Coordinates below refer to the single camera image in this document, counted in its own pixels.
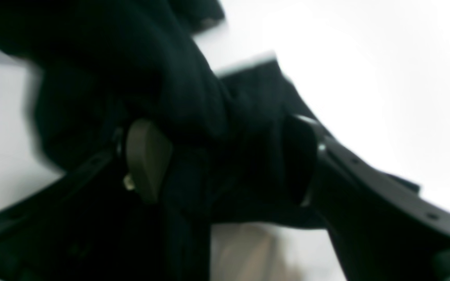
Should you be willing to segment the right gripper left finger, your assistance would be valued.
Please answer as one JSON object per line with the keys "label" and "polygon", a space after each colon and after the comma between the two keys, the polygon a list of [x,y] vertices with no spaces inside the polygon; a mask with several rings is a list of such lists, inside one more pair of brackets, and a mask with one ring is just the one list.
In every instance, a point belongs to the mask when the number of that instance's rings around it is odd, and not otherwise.
{"label": "right gripper left finger", "polygon": [[154,123],[114,141],[43,190],[0,210],[1,281],[107,281],[130,212],[157,202],[173,145]]}

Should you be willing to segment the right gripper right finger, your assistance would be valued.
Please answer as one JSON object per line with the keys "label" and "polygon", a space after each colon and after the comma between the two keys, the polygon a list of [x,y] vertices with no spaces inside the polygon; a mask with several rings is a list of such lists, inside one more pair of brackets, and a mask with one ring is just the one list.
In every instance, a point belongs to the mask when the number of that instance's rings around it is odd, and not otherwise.
{"label": "right gripper right finger", "polygon": [[318,121],[287,120],[294,200],[324,221],[348,281],[450,281],[450,212],[371,167]]}

